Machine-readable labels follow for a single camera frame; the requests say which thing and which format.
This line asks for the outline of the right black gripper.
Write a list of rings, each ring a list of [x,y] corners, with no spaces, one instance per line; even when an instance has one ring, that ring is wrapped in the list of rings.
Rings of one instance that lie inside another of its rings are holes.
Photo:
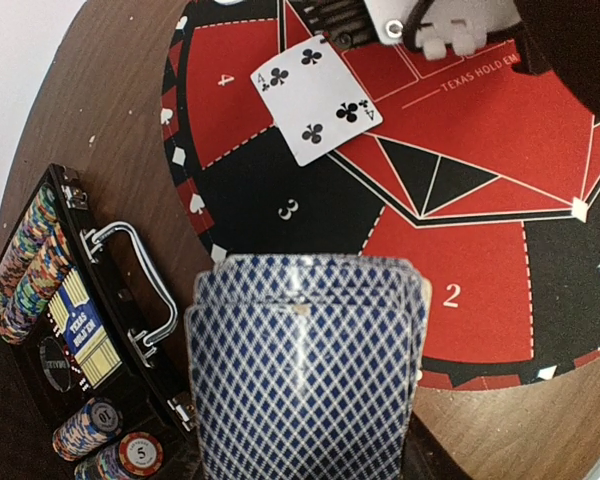
[[[313,34],[323,34],[338,48],[379,42],[362,0],[300,1],[299,14]]]

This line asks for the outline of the four of clubs card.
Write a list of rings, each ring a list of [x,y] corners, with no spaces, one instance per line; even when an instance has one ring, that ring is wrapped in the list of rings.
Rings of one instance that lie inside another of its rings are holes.
[[[301,167],[383,122],[322,34],[266,61],[251,80]]]

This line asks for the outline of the grey playing card deck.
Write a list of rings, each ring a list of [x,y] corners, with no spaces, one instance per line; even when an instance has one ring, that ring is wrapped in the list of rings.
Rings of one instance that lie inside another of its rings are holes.
[[[398,479],[432,286],[410,262],[236,254],[185,315],[207,479]]]

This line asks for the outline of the black poker chip case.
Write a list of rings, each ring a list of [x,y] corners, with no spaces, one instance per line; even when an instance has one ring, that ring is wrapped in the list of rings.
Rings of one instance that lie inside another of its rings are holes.
[[[176,302],[136,229],[98,225],[78,174],[49,166],[0,254],[0,336],[67,479],[198,479]]]

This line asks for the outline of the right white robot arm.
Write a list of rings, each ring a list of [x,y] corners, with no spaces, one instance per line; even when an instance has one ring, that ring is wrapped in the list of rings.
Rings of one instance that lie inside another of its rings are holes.
[[[429,60],[514,42],[516,72],[554,72],[600,121],[600,1],[299,1],[341,49],[403,44]]]

